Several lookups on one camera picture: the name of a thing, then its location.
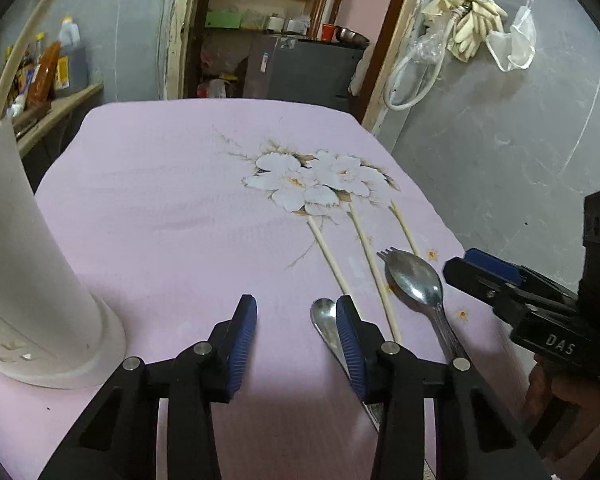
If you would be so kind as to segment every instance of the green box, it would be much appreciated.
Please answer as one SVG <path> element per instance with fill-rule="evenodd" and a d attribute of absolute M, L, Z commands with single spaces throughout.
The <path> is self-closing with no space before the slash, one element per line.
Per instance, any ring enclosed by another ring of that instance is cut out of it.
<path fill-rule="evenodd" d="M 241 12 L 210 10 L 206 14 L 206 28 L 240 28 Z"/>

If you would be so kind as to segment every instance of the metal screw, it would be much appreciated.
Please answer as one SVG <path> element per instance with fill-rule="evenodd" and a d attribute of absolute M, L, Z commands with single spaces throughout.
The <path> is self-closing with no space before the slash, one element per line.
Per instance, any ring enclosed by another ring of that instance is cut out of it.
<path fill-rule="evenodd" d="M 193 347 L 193 351 L 198 355 L 207 355 L 209 352 L 212 351 L 212 349 L 213 347 L 211 346 L 211 343 L 207 341 L 196 343 Z"/>
<path fill-rule="evenodd" d="M 461 372 L 465 372 L 471 368 L 471 363 L 469 362 L 469 359 L 465 359 L 464 357 L 456 357 L 454 359 L 454 368 L 456 370 L 460 370 Z"/>
<path fill-rule="evenodd" d="M 395 355 L 400 351 L 400 345 L 398 345 L 398 343 L 394 343 L 393 341 L 385 341 L 382 343 L 380 349 L 385 354 Z"/>
<path fill-rule="evenodd" d="M 122 367 L 129 372 L 131 370 L 135 370 L 140 366 L 140 359 L 137 357 L 127 357 L 124 361 L 122 361 Z"/>

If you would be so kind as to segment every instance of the cable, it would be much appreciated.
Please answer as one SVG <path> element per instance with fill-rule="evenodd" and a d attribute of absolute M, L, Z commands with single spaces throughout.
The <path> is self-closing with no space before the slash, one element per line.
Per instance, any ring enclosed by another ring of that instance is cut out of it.
<path fill-rule="evenodd" d="M 442 42 L 443 42 L 442 45 L 444 48 L 446 47 L 446 44 L 449 40 L 449 36 L 451 35 L 451 32 L 453 31 L 455 22 L 456 22 L 456 16 L 454 15 L 446 24 L 445 33 L 442 37 Z M 407 53 L 407 55 L 404 58 L 402 58 L 400 63 L 398 63 L 395 66 L 395 68 L 392 70 L 392 72 L 386 82 L 386 85 L 384 86 L 384 93 L 383 93 L 384 104 L 387 106 L 387 108 L 390 108 L 391 110 L 396 110 L 396 111 L 406 110 L 407 108 L 411 108 L 413 105 L 416 105 L 417 103 L 422 101 L 422 99 L 424 99 L 424 96 L 429 93 L 429 90 L 431 90 L 431 88 L 433 88 L 433 85 L 436 82 L 436 79 L 438 79 L 438 75 L 440 74 L 440 69 L 442 69 L 442 62 L 445 60 L 445 50 L 443 50 L 442 56 L 440 56 L 440 59 L 436 63 L 436 66 L 433 69 L 433 74 L 431 75 L 431 78 L 429 79 L 427 84 L 424 86 L 424 88 L 419 92 L 419 94 L 416 95 L 416 97 L 414 97 L 410 101 L 407 101 L 406 103 L 403 103 L 400 105 L 397 105 L 397 104 L 394 104 L 391 102 L 392 94 L 396 91 L 396 88 L 395 88 L 396 81 L 402 75 L 402 73 L 406 69 L 406 67 L 407 67 L 408 63 L 411 61 L 411 59 L 413 59 L 414 54 L 415 54 L 415 49 L 411 48 L 409 50 L 409 52 Z"/>
<path fill-rule="evenodd" d="M 33 9 L 33 12 L 29 16 L 27 23 L 25 23 L 22 32 L 20 33 L 18 40 L 13 46 L 13 50 L 11 51 L 11 55 L 7 60 L 7 64 L 2 71 L 2 76 L 0 78 L 0 118 L 4 112 L 4 107 L 7 104 L 7 97 L 9 94 L 9 88 L 11 87 L 11 83 L 13 82 L 13 78 L 18 71 L 18 65 L 20 64 L 20 60 L 22 56 L 24 56 L 24 51 L 29 44 L 29 40 L 33 37 L 33 33 L 38 26 L 38 23 L 42 19 L 42 17 L 48 11 L 48 8 L 54 0 L 40 0 L 36 5 L 36 8 Z"/>

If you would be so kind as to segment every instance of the yellow label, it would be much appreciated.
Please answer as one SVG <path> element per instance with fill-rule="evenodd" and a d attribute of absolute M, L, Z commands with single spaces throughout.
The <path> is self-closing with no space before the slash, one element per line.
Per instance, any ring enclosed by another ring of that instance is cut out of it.
<path fill-rule="evenodd" d="M 69 88 L 69 58 L 67 56 L 58 59 L 58 69 L 56 70 L 56 90 Z"/>

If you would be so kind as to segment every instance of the gray wall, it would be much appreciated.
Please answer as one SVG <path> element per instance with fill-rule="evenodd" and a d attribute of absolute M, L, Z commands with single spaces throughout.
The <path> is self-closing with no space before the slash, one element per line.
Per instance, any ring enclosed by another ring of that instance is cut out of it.
<path fill-rule="evenodd" d="M 17 0 L 0 21 L 0 58 L 39 0 Z M 62 18 L 74 17 L 87 46 L 90 79 L 104 101 L 155 100 L 163 86 L 166 31 L 173 0 L 56 0 L 38 30 L 47 45 Z"/>
<path fill-rule="evenodd" d="M 496 0 L 508 30 L 526 0 Z M 485 46 L 447 59 L 393 155 L 466 247 L 572 289 L 582 275 L 582 203 L 600 189 L 600 34 L 576 0 L 535 0 L 537 53 L 502 73 Z"/>

